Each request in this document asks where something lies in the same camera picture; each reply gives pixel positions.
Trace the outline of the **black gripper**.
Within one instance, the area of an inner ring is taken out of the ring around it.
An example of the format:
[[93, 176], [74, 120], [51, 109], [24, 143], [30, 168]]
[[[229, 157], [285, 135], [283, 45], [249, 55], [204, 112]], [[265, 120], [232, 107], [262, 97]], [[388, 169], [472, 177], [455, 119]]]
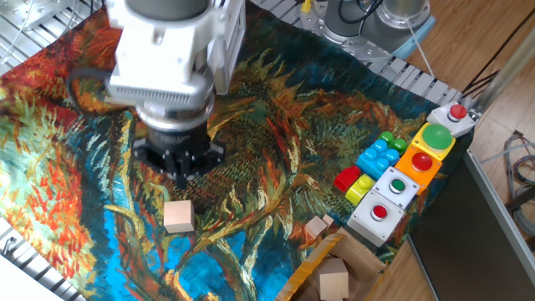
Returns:
[[[207, 123], [183, 131], [162, 131], [149, 127], [148, 141], [136, 141], [135, 159], [155, 172], [172, 179], [178, 188], [187, 188], [189, 181], [202, 176], [224, 161], [225, 147], [211, 142]], [[182, 179], [177, 161], [171, 153], [182, 153]]]

